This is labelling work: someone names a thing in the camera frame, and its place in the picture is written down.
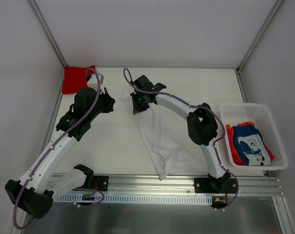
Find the white t-shirt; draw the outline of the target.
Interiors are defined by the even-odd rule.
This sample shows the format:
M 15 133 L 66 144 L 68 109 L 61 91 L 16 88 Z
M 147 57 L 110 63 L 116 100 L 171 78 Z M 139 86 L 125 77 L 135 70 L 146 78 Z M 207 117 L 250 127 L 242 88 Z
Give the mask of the white t-shirt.
M 194 157 L 178 142 L 162 118 L 160 108 L 150 104 L 146 111 L 134 115 L 131 93 L 130 88 L 124 88 L 121 100 L 135 120 L 159 179 L 193 169 L 196 162 Z

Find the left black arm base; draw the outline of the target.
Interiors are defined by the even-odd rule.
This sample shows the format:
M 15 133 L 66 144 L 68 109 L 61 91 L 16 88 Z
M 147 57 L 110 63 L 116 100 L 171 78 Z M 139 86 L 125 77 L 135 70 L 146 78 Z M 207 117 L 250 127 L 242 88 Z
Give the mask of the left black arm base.
M 96 189 L 102 192 L 106 192 L 109 186 L 109 177 L 104 175 L 93 175 L 87 180 L 87 189 Z

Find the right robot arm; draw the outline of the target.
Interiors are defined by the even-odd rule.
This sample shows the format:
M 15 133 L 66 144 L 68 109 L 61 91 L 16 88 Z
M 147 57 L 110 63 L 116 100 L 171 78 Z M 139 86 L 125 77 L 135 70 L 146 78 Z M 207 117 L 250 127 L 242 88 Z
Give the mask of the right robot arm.
M 222 165 L 216 148 L 216 143 L 224 138 L 225 130 L 222 131 L 222 136 L 218 137 L 218 125 L 222 123 L 210 106 L 207 103 L 192 105 L 171 93 L 164 84 L 153 84 L 144 75 L 127 82 L 134 88 L 130 95 L 134 114 L 142 113 L 151 104 L 156 104 L 166 107 L 186 120 L 188 136 L 200 147 L 207 163 L 208 186 L 216 193 L 226 189 L 231 175 Z

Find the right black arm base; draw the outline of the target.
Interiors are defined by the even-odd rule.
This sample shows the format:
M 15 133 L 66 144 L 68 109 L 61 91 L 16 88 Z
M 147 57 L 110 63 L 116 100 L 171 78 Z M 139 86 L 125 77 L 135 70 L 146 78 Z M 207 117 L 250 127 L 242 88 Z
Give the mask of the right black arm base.
M 234 178 L 221 183 L 219 181 L 212 181 L 207 177 L 194 178 L 193 181 L 195 193 L 197 194 L 235 194 L 239 188 Z

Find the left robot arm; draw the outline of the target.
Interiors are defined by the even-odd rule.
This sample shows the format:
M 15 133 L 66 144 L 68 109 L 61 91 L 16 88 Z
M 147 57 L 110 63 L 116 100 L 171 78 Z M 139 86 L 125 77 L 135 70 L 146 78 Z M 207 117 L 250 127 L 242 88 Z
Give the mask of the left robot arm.
M 112 112 L 114 103 L 106 88 L 99 92 L 90 87 L 78 91 L 38 159 L 19 180 L 11 179 L 6 183 L 5 190 L 15 208 L 41 219 L 53 202 L 69 191 L 95 188 L 93 170 L 82 164 L 55 181 L 51 178 L 65 156 L 91 128 L 92 121 L 101 113 Z

